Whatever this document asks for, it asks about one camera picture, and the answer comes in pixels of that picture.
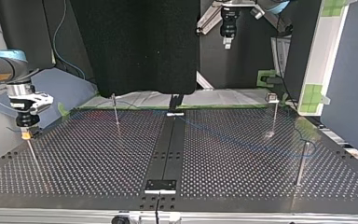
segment black fabric backdrop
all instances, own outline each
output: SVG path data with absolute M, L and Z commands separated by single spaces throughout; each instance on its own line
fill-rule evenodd
M 200 1 L 71 3 L 101 96 L 196 89 Z

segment metal plate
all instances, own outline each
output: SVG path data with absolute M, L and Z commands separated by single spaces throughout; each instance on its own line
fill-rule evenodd
M 66 198 L 63 201 L 68 203 L 70 198 L 86 198 L 95 204 L 101 199 L 111 203 L 107 208 L 129 201 L 136 207 L 122 209 L 139 209 L 137 201 L 164 114 L 122 111 L 118 115 L 119 125 L 113 110 L 77 111 L 34 141 L 38 162 L 26 148 L 6 155 L 0 161 L 0 199 L 25 197 L 34 200 L 32 204 L 40 203 L 38 207 L 49 207 L 44 201 L 50 198 Z M 5 204 L 24 205 L 28 203 L 23 199 Z
M 274 124 L 273 108 L 187 111 L 176 209 L 358 214 L 358 162 L 288 112 Z M 303 140 L 316 148 L 296 187 Z
M 306 119 L 273 108 L 77 111 L 0 160 L 0 207 L 358 214 L 358 161 Z M 301 186 L 295 186 L 304 140 Z M 176 195 L 144 195 L 147 179 Z

